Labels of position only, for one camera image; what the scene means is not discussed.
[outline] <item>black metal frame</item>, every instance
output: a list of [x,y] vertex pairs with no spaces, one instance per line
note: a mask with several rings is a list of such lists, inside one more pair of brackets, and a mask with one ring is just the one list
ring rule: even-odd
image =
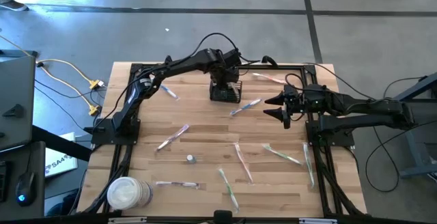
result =
[[[146,67],[150,67],[153,66],[153,64],[132,64],[130,67],[130,75],[129,75],[129,80],[128,83],[131,82],[134,77],[135,77],[135,73],[141,69],[141,68],[146,68]],[[272,67],[271,66],[264,66],[264,65],[252,65],[252,66],[244,66],[241,67],[240,69],[242,70],[271,70]],[[275,70],[297,70],[299,71],[302,80],[304,82],[304,86],[306,87],[308,85],[308,78],[311,79],[311,82],[314,84],[318,84],[317,81],[317,77],[316,77],[316,71],[315,71],[315,67],[313,65],[284,65],[284,66],[279,66],[278,68],[275,68]],[[127,97],[130,96],[131,94],[131,87],[128,88],[128,90],[126,91],[126,97],[125,97],[125,101],[127,99]],[[314,117],[313,114],[308,114],[308,122],[311,123],[312,121],[314,121]],[[326,166],[327,169],[330,173],[330,176],[332,177],[332,179],[334,179],[336,181],[336,177],[335,177],[335,168],[334,168],[334,163],[333,163],[333,156],[330,150],[330,146],[329,145],[324,145],[323,146],[325,149],[325,156],[326,156]],[[112,161],[112,165],[111,165],[111,170],[110,170],[110,174],[109,174],[109,178],[115,173],[115,171],[118,168],[118,163],[119,163],[119,158],[120,158],[120,153],[122,151],[122,146],[121,145],[115,145],[115,150],[114,150],[114,155],[113,155],[113,161]],[[319,150],[313,150],[314,153],[320,153]],[[326,194],[326,187],[325,187],[325,183],[324,183],[324,175],[322,173],[322,171],[320,170],[320,165],[322,163],[324,163],[321,159],[320,156],[316,156],[315,157],[315,165],[316,165],[316,171],[317,171],[317,177],[318,177],[318,182],[319,182],[319,191],[320,191],[320,199],[322,202],[322,209],[323,209],[323,214],[324,216],[326,216],[327,214],[332,214],[332,212],[330,211],[329,205],[328,205],[328,195]],[[124,172],[123,176],[127,176],[128,175],[128,168],[127,170]],[[343,213],[343,209],[341,207],[341,201],[339,196],[333,192],[333,197],[334,197],[334,203],[335,203],[335,213],[337,214],[342,214]],[[105,201],[104,203],[104,208],[103,208],[103,212],[104,213],[108,213],[109,212],[109,204],[107,203],[107,201]],[[166,216],[151,216],[149,218],[147,218],[147,221],[150,221],[151,219],[153,220],[174,220],[177,219],[179,221],[188,221],[188,220],[193,220],[192,217],[166,217]],[[252,221],[256,221],[258,220],[258,218],[251,218]],[[259,220],[262,221],[290,221],[290,218],[260,218]]]
[[[437,102],[437,98],[415,98],[427,90],[437,86],[437,72],[421,79],[418,83],[408,88],[406,91],[400,93],[393,99],[404,102]],[[409,178],[412,176],[425,175],[437,171],[437,165],[431,164],[429,161],[429,154],[426,145],[417,141],[414,138],[412,131],[406,133],[408,147],[414,159],[415,166],[409,167],[399,172],[401,178]]]

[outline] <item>yellow cable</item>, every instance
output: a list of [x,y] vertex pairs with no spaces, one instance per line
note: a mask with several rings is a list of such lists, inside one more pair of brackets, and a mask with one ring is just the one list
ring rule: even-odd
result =
[[[6,39],[6,38],[4,38],[3,36],[1,36],[0,35],[0,38],[2,38],[2,39],[4,39],[5,41],[7,41],[7,42],[9,42],[11,45],[13,45],[13,46],[15,46],[16,48],[18,48],[18,49],[20,49],[20,51],[22,51],[24,54],[26,54],[27,56],[31,56],[27,51],[24,51],[21,47],[19,47],[18,45],[16,45],[15,43],[13,43],[13,42],[11,42],[10,40],[8,40],[8,39]],[[39,63],[39,62],[44,62],[44,61],[59,61],[59,62],[62,62],[62,63],[65,63],[65,64],[68,64],[68,65],[70,65],[70,66],[72,66],[79,74],[81,74],[81,76],[83,77],[83,78],[85,78],[89,83],[93,83],[91,80],[89,80],[84,74],[82,74],[82,72],[80,71],[80,70],[78,70],[75,66],[73,66],[72,64],[70,64],[70,63],[68,63],[67,61],[63,61],[63,60],[58,60],[58,59],[44,59],[44,60],[41,60],[41,61],[36,61],[36,63]],[[71,89],[73,89],[74,91],[76,91],[76,93],[78,94],[78,95],[80,95],[81,96],[81,98],[88,104],[88,106],[89,106],[89,114],[90,115],[93,115],[93,114],[95,114],[96,113],[96,111],[97,111],[97,107],[95,107],[94,105],[92,105],[92,104],[90,104],[89,103],[89,101],[76,89],[76,88],[74,88],[73,86],[71,86],[70,84],[68,84],[67,82],[65,82],[65,81],[62,81],[61,79],[58,79],[58,78],[56,78],[56,77],[54,77],[52,74],[50,74],[50,72],[48,71],[48,70],[46,70],[46,68],[44,68],[44,66],[41,66],[41,69],[49,76],[49,77],[51,77],[52,79],[54,79],[54,80],[56,80],[56,81],[59,81],[60,83],[63,83],[64,85],[66,85],[66,86],[68,86],[68,87],[70,87]]]
[[9,42],[12,46],[15,46],[16,48],[20,49],[20,51],[22,51],[24,54],[26,54],[27,56],[31,56],[29,53],[27,53],[27,51],[24,51],[21,47],[15,45],[12,41],[4,38],[3,36],[0,36],[1,38],[3,38],[5,41]]
[[76,66],[72,65],[70,62],[60,60],[60,59],[44,59],[44,60],[37,61],[36,63],[43,63],[45,61],[56,61],[56,62],[68,64],[69,66],[74,68],[85,80],[87,80],[89,82],[89,84],[92,84],[92,81],[89,78],[87,78],[78,68],[76,68]]
[[83,98],[84,99],[84,101],[89,105],[89,106],[91,106],[91,104],[89,103],[89,101],[84,97],[84,96],[82,96],[82,94],[75,88],[75,87],[73,87],[73,86],[71,86],[70,84],[68,84],[67,82],[65,82],[65,81],[62,81],[61,79],[58,79],[58,78],[56,78],[56,77],[54,77],[52,74],[50,74],[47,70],[46,70],[46,68],[44,68],[44,66],[42,66],[42,67],[40,67],[48,76],[50,76],[52,79],[55,79],[56,81],[59,81],[60,83],[63,83],[64,85],[67,85],[68,87],[70,87],[71,89],[73,89],[74,91],[76,91],[76,93],[78,94],[78,95],[81,95],[81,98]]

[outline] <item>small bottle cap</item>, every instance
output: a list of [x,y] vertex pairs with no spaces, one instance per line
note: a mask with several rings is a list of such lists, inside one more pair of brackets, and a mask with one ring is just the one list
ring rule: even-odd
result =
[[195,158],[193,155],[188,155],[188,156],[186,156],[186,160],[187,160],[189,163],[196,163],[196,158]]

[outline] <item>black cable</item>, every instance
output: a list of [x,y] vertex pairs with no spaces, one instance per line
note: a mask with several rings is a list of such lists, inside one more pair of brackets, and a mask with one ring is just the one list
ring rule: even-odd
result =
[[381,190],[380,188],[378,188],[375,185],[373,185],[370,182],[369,176],[367,175],[367,162],[366,162],[366,179],[367,179],[367,181],[369,182],[370,186],[373,189],[375,189],[377,191],[380,191],[381,193],[390,193],[391,191],[394,191],[397,188],[397,186],[399,185],[399,169],[397,168],[396,163],[393,160],[393,158],[391,157],[389,151],[387,150],[387,148],[385,148],[384,144],[382,143],[381,138],[380,138],[380,136],[378,134],[378,131],[376,131],[375,127],[373,127],[373,131],[375,131],[376,138],[378,138],[378,142],[380,143],[379,146],[382,146],[382,149],[384,149],[384,151],[386,152],[387,156],[389,157],[391,163],[393,164],[393,167],[395,168],[395,171],[396,171],[396,183],[395,183],[395,185],[392,188],[390,188],[388,190]]
[[298,119],[293,120],[293,118],[290,118],[293,122],[297,122],[298,120],[302,119],[304,113],[300,114],[300,117],[298,117]]
[[100,115],[102,113],[102,111],[99,111],[99,110],[97,110],[97,114],[94,116],[94,120],[93,120],[93,126],[95,126],[96,125],[96,120],[97,120],[97,117]]
[[[91,90],[90,92],[86,92],[86,93],[84,93],[84,94],[82,94],[82,95],[78,95],[78,96],[69,96],[69,95],[65,95],[65,94],[63,94],[63,93],[57,91],[56,89],[53,89],[52,87],[49,87],[48,85],[45,85],[45,84],[39,82],[39,80],[37,80],[37,79],[35,79],[35,81],[36,81],[37,83],[39,83],[40,85],[45,86],[46,88],[49,88],[50,90],[54,91],[55,93],[57,93],[57,94],[59,94],[59,95],[61,95],[61,96],[64,96],[64,97],[66,97],[66,98],[80,98],[80,97],[82,97],[82,96],[85,96],[85,95],[90,94],[90,93],[93,92],[93,90]],[[99,89],[99,90],[94,90],[94,91],[95,91],[95,92],[101,92],[101,91],[106,91],[106,89]]]
[[39,88],[35,87],[35,89],[40,91],[42,94],[44,94],[49,100],[52,100],[52,102],[54,102],[59,108],[61,108],[62,111],[64,111],[71,118],[71,120],[76,124],[76,126],[78,128],[80,128],[81,130],[83,129],[81,126],[79,126],[79,124],[76,122],[76,120],[64,108],[62,108],[62,106],[60,104],[58,104],[56,101],[54,101],[49,95],[47,95],[46,93],[41,91]]
[[245,60],[248,63],[254,64],[254,63],[259,63],[261,60],[248,60],[246,58],[244,58],[243,56],[240,56],[241,59]]
[[79,196],[81,195],[81,193],[82,193],[82,186],[83,186],[83,181],[84,181],[84,179],[85,179],[85,174],[87,173],[87,170],[85,170],[84,172],[83,172],[83,175],[82,175],[82,180],[81,180],[81,184],[79,185],[79,189],[78,189],[78,191],[77,191],[77,194],[76,194],[76,197],[74,198],[74,202],[73,202],[73,206],[71,206],[71,209],[70,209],[70,211],[68,212],[68,215],[71,215],[71,213],[73,212],[73,210],[74,210],[74,207],[78,204],[78,202],[79,202]]
[[102,94],[100,94],[99,90],[97,91],[97,94],[104,100],[104,96],[102,96]]
[[288,78],[289,76],[291,76],[291,75],[292,75],[292,76],[295,76],[295,77],[297,77],[297,78],[299,79],[300,83],[302,83],[302,88],[305,86],[305,84],[303,83],[302,77],[300,77],[300,76],[298,76],[297,74],[294,74],[294,73],[288,73],[288,74],[285,75],[285,82],[286,82],[288,85],[293,86],[293,85],[290,84],[290,82],[288,82],[288,80],[287,80],[287,78]]
[[102,106],[101,104],[99,104],[98,102],[96,102],[94,99],[93,99],[93,91],[94,91],[94,89],[91,89],[91,91],[90,91],[90,93],[89,93],[89,97],[91,98],[91,101],[94,103],[94,104],[96,104],[96,105],[98,105],[98,106]]
[[381,192],[383,192],[383,193],[389,193],[389,192],[391,192],[391,191],[394,191],[394,190],[397,188],[397,185],[399,184],[399,171],[397,170],[397,167],[396,167],[396,165],[395,165],[395,162],[394,162],[394,160],[391,158],[391,156],[390,156],[390,160],[392,161],[393,165],[395,166],[395,169],[396,169],[396,172],[397,172],[397,175],[398,175],[398,177],[397,177],[397,183],[395,184],[395,186],[394,186],[393,188],[389,189],[389,190],[380,190],[380,189],[376,188],[376,187],[375,187],[375,186],[370,182],[370,180],[369,180],[369,176],[368,176],[368,174],[367,174],[367,166],[368,166],[368,164],[369,164],[369,159],[370,159],[371,156],[376,152],[376,150],[377,150],[378,148],[380,148],[380,147],[384,147],[384,145],[385,145],[386,143],[392,141],[393,139],[395,139],[395,138],[397,138],[397,137],[403,135],[404,133],[406,133],[406,132],[408,132],[408,131],[410,131],[410,130],[412,130],[412,129],[418,128],[418,127],[420,127],[420,126],[428,125],[428,124],[431,124],[431,123],[434,123],[434,122],[437,122],[437,120],[434,120],[434,121],[430,121],[430,122],[426,122],[426,123],[423,123],[423,124],[419,124],[419,125],[413,126],[412,128],[409,128],[408,130],[405,130],[405,131],[403,131],[403,132],[401,132],[401,133],[399,133],[399,134],[397,134],[397,135],[391,137],[390,139],[387,139],[384,143],[381,143],[381,144],[378,145],[375,149],[373,149],[373,151],[372,151],[372,152],[370,153],[370,155],[367,157],[366,165],[365,165],[365,173],[366,173],[367,181],[370,183],[370,185],[371,185],[374,189],[376,189],[377,191],[381,191]]
[[350,87],[352,90],[354,90],[356,93],[363,95],[366,98],[370,98],[372,100],[375,100],[375,98],[372,98],[371,96],[368,96],[360,91],[358,91],[357,89],[353,88],[348,82],[346,82],[345,80],[343,80],[340,76],[337,76],[334,72],[330,71],[328,68],[326,68],[323,65],[320,64],[316,64],[316,63],[304,63],[304,64],[313,64],[313,65],[317,65],[323,69],[325,69],[326,71],[328,71],[329,73],[331,73],[332,75],[334,75],[335,77],[337,77],[340,81],[342,81],[343,83],[345,83],[348,87]]
[[384,95],[383,95],[382,97],[385,98],[385,95],[387,94],[387,91],[389,90],[389,87],[392,86],[393,84],[395,84],[396,82],[399,82],[399,81],[406,81],[406,80],[415,80],[415,79],[420,79],[420,78],[422,78],[422,76],[420,76],[420,77],[402,78],[402,79],[398,79],[398,80],[396,80],[396,81],[393,81],[393,82],[390,83],[390,84],[387,86],[387,88],[384,90]]
[[350,154],[352,155],[352,157],[354,157],[355,164],[356,164],[356,170],[358,171],[358,173],[360,173],[360,167],[358,166],[358,159],[356,159],[355,153],[348,146],[343,146],[343,148],[345,148],[347,151],[349,151]]
[[27,166],[26,166],[26,173],[29,172],[29,166],[30,166],[30,158],[32,158],[32,144],[27,144],[29,146],[29,156],[27,157]]
[[238,75],[239,75],[239,76],[243,76],[243,75],[247,74],[247,72],[249,72],[249,69],[247,69],[245,73],[243,73],[243,74],[238,74]]
[[190,57],[192,57],[192,56],[197,52],[197,50],[199,50],[199,48],[200,48],[200,46],[202,45],[202,43],[203,43],[206,39],[208,39],[210,36],[223,36],[224,38],[226,38],[227,40],[229,40],[229,42],[231,42],[231,44],[232,44],[232,46],[234,47],[234,49],[238,50],[238,48],[237,48],[237,46],[234,44],[234,42],[233,42],[231,39],[229,39],[229,37],[227,37],[226,35],[224,35],[224,34],[222,34],[222,33],[210,33],[210,34],[208,34],[207,36],[203,37],[203,39],[202,39],[202,40],[200,41],[200,43],[197,45],[196,49],[195,49],[195,50],[194,50],[190,55],[184,57],[181,61],[176,62],[176,63],[173,64],[172,66],[176,66],[176,65],[178,65],[178,64],[181,64],[181,63],[185,62],[187,59],[189,59]]

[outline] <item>computer mouse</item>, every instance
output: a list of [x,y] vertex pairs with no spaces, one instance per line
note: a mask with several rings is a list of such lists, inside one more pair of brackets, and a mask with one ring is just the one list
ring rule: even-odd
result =
[[18,177],[18,184],[15,188],[16,201],[20,206],[29,206],[35,200],[35,174],[25,172]]

